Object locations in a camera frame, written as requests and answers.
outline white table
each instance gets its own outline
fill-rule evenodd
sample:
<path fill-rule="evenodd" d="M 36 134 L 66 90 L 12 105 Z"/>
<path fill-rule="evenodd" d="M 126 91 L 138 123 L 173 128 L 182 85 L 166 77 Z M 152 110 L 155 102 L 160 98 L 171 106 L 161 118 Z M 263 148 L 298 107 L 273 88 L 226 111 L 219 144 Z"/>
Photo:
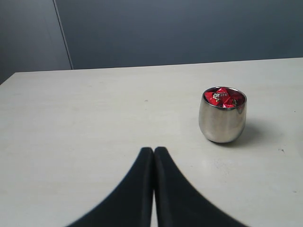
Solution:
<path fill-rule="evenodd" d="M 0 86 L 0 226 L 65 226 L 115 188 L 141 147 L 166 146 L 233 217 L 301 227 L 302 76 L 303 58 L 16 73 Z M 213 86 L 248 97 L 246 129 L 230 145 L 198 127 Z"/>

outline black object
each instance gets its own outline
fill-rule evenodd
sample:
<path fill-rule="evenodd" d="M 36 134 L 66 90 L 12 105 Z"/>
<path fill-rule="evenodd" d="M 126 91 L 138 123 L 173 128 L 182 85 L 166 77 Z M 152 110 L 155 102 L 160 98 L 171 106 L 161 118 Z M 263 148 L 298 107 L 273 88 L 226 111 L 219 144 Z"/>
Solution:
<path fill-rule="evenodd" d="M 204 198 L 178 170 L 166 148 L 156 148 L 154 159 L 159 227 L 245 227 Z"/>
<path fill-rule="evenodd" d="M 114 191 L 69 227 L 149 227 L 153 196 L 153 151 L 142 148 Z"/>

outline stainless steel cup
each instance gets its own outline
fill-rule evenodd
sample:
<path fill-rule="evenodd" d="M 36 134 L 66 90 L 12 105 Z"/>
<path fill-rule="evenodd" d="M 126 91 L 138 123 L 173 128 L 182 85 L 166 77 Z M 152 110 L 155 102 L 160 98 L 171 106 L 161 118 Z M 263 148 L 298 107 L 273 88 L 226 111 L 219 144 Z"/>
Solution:
<path fill-rule="evenodd" d="M 216 91 L 218 88 L 220 87 L 212 87 L 205 92 Z M 202 133 L 207 139 L 217 143 L 227 143 L 237 139 L 246 122 L 246 96 L 234 88 L 225 88 L 239 92 L 244 98 L 243 104 L 233 108 L 217 107 L 207 101 L 204 92 L 199 110 L 199 126 Z"/>

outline red candy wrapper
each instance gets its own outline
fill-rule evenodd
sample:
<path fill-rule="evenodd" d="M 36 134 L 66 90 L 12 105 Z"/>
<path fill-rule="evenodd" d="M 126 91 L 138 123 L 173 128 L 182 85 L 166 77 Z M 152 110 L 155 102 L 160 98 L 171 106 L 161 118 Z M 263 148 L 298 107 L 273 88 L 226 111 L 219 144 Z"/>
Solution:
<path fill-rule="evenodd" d="M 224 87 L 217 91 L 205 92 L 205 98 L 210 104 L 223 108 L 233 108 L 242 105 L 244 101 L 242 94 L 232 89 L 227 90 Z"/>

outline red wrapper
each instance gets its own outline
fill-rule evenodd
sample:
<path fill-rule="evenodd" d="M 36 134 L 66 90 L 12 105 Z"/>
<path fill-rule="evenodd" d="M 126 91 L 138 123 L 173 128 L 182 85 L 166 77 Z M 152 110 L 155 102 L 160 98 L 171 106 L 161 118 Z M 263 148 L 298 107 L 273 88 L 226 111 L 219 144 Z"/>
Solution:
<path fill-rule="evenodd" d="M 207 101 L 215 106 L 233 108 L 243 104 L 243 95 L 239 92 L 221 87 L 214 92 L 205 92 Z"/>
<path fill-rule="evenodd" d="M 215 106 L 222 106 L 229 99 L 229 94 L 226 88 L 222 87 L 214 92 L 205 92 L 207 101 Z"/>

